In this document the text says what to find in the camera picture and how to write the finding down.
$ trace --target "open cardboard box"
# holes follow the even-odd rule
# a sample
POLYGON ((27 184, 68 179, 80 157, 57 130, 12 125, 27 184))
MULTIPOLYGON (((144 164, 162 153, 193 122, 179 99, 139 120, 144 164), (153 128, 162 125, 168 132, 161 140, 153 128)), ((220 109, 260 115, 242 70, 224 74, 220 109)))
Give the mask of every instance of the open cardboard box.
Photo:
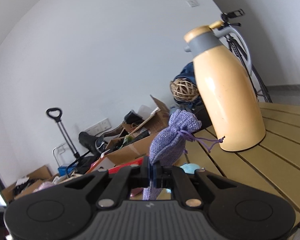
POLYGON ((158 133, 152 134, 135 143, 129 144, 122 149, 109 153, 97 160, 87 173, 96 171, 100 168, 111 169, 117 165, 133 161, 139 157, 149 154, 149 148, 158 133))
POLYGON ((29 177, 30 179, 38 179, 38 180, 34 184, 24 189, 20 194, 18 194, 15 197, 13 197, 13 189, 16 186, 16 182, 10 185, 9 187, 5 188, 4 190, 2 190, 1 194, 8 203, 13 199, 18 199, 32 193, 36 188, 38 188, 42 184, 42 182, 51 179, 51 173, 47 168, 47 166, 42 166, 41 168, 31 172, 25 177, 29 177))
POLYGON ((160 132, 162 129, 168 126, 169 109, 163 102, 161 102, 157 98, 154 98, 152 95, 150 96, 157 105, 157 108, 151 113, 151 115, 146 120, 144 120, 137 127, 135 127, 134 124, 122 123, 122 127, 124 127, 124 129, 127 132, 129 132, 129 135, 133 138, 135 138, 141 133, 142 128, 147 129, 149 133, 152 134, 160 132))
POLYGON ((114 138, 114 139, 111 139, 107 146, 106 146, 106 150, 109 150, 111 149, 112 146, 114 146, 117 142, 121 141, 122 139, 124 139, 124 137, 119 137, 119 138, 114 138))

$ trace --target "wicker ball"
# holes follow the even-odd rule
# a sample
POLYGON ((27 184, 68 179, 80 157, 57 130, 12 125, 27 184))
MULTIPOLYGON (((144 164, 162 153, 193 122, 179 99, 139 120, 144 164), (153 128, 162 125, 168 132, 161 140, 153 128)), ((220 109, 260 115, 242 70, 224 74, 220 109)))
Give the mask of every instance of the wicker ball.
POLYGON ((170 90, 177 101, 193 101, 199 96, 197 87, 186 78, 170 82, 170 90))

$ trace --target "trolley handle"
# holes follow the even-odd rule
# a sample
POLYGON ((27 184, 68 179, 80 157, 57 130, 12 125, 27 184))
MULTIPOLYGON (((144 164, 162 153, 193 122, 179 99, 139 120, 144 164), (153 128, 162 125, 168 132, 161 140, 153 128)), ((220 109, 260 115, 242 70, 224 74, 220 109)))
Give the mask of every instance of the trolley handle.
POLYGON ((53 107, 53 108, 49 108, 46 111, 46 114, 48 117, 50 117, 51 119, 55 120, 56 123, 61 122, 61 116, 62 116, 62 110, 59 107, 53 107), (52 112, 58 112, 58 115, 52 115, 52 112))

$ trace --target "beige thermos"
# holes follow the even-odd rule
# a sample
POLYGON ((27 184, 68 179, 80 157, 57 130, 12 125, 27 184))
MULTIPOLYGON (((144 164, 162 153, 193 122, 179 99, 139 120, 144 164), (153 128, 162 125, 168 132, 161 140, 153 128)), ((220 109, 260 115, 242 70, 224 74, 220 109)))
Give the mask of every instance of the beige thermos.
POLYGON ((194 74, 199 93, 204 101, 217 137, 225 136, 220 147, 229 152, 249 149, 262 141, 266 129, 249 76, 241 62, 219 38, 235 33, 247 55, 247 69, 251 72, 251 57, 240 33, 226 27, 214 34, 212 29, 222 21, 197 27, 184 39, 186 51, 193 54, 194 74))

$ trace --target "wall outlet panel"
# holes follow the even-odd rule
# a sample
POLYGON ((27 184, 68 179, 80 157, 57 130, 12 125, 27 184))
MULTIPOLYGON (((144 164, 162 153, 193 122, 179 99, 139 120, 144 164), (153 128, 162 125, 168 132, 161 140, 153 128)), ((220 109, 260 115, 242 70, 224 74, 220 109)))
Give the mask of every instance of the wall outlet panel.
POLYGON ((89 135, 96 136, 97 134, 102 133, 103 131, 106 131, 110 128, 111 128, 111 124, 109 120, 106 118, 101 122, 92 125, 88 129, 86 129, 85 132, 87 132, 89 135))
POLYGON ((187 4, 189 5, 189 7, 196 7, 199 6, 199 3, 197 0, 188 0, 187 4))
POLYGON ((99 124, 103 131, 106 131, 111 128, 108 118, 102 120, 99 124))

